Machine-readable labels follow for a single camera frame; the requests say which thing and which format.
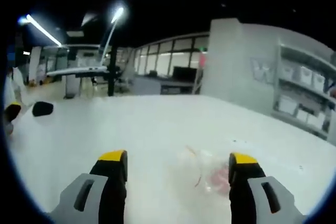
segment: storage shelf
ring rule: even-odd
[[[297,118],[295,118],[294,116],[284,113],[284,112],[280,112],[280,111],[276,111],[273,110],[272,111],[272,116],[274,116],[277,119],[282,120],[285,123],[289,123],[291,125],[294,125],[302,130],[308,131],[310,133],[315,133],[315,135],[317,135],[318,137],[326,140],[328,138],[328,133],[325,132],[324,130],[321,130],[313,125],[310,125],[308,123],[305,123]]]
[[[281,57],[304,64],[320,73],[328,74],[329,78],[336,79],[336,66],[311,52],[288,45],[281,45]]]
[[[327,101],[330,101],[330,102],[336,104],[336,99],[328,96],[326,93],[323,93],[321,91],[318,91],[318,90],[314,89],[313,87],[305,85],[304,83],[301,83],[301,82],[295,81],[295,80],[291,80],[291,79],[288,79],[288,78],[284,78],[284,77],[279,77],[279,81],[290,84],[290,85],[293,85],[293,86],[296,86],[296,87],[299,87],[300,89],[304,89],[304,90],[308,91],[309,93],[317,95],[321,98],[324,98]]]

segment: white tabletop surface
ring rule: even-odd
[[[128,151],[125,223],[230,223],[229,200],[194,187],[179,159],[186,146],[228,159],[258,159],[308,214],[336,171],[336,147],[289,124],[205,96],[75,99],[17,122],[9,143],[27,190],[43,211],[97,158]]]

